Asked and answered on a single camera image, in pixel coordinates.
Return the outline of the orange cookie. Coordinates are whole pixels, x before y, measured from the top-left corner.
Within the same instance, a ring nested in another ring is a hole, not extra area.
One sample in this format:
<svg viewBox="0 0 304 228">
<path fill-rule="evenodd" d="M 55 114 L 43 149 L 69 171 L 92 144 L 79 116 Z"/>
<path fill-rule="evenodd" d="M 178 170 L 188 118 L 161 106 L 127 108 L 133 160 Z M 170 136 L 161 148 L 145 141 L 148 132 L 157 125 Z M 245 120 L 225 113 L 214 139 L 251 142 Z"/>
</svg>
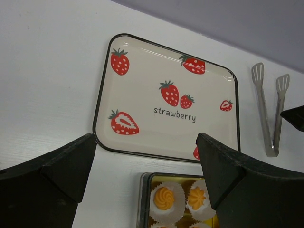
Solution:
<svg viewBox="0 0 304 228">
<path fill-rule="evenodd" d="M 203 189 L 200 189 L 199 187 L 196 187 L 190 190 L 188 196 L 188 205 L 191 207 L 192 210 L 198 210 L 202 206 L 204 206 L 205 199 L 205 191 Z"/>
<path fill-rule="evenodd" d="M 173 191 L 166 187 L 157 189 L 153 198 L 156 208 L 163 211 L 171 209 L 174 201 Z"/>
</svg>

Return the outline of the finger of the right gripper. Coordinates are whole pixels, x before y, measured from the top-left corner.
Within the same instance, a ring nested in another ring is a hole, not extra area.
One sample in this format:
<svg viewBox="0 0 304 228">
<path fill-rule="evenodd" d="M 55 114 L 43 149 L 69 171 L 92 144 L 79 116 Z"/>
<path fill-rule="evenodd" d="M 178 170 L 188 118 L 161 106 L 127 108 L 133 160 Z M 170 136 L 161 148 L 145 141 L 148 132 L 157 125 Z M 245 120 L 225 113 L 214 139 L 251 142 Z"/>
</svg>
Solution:
<svg viewBox="0 0 304 228">
<path fill-rule="evenodd" d="M 304 105 L 285 110 L 280 115 L 294 128 L 304 132 Z"/>
</svg>

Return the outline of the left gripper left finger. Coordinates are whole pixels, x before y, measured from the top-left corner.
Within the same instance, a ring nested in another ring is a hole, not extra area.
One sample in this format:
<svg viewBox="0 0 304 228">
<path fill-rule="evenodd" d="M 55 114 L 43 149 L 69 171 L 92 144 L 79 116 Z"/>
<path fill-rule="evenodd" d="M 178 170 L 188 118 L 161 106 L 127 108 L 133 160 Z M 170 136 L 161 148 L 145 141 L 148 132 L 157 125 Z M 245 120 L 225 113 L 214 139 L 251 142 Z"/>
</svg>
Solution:
<svg viewBox="0 0 304 228">
<path fill-rule="evenodd" d="M 93 134 L 0 171 L 2 228 L 70 228 L 95 156 Z"/>
</svg>

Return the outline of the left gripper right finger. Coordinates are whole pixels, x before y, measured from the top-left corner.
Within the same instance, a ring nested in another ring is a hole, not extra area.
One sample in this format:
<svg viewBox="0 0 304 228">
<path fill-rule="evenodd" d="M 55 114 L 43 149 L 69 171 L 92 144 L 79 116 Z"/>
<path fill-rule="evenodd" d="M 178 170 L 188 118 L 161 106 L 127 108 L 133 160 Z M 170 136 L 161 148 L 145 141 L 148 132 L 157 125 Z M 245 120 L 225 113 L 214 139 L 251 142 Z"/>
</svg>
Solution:
<svg viewBox="0 0 304 228">
<path fill-rule="evenodd" d="M 304 175 L 238 152 L 206 133 L 196 144 L 222 228 L 302 228 Z"/>
</svg>

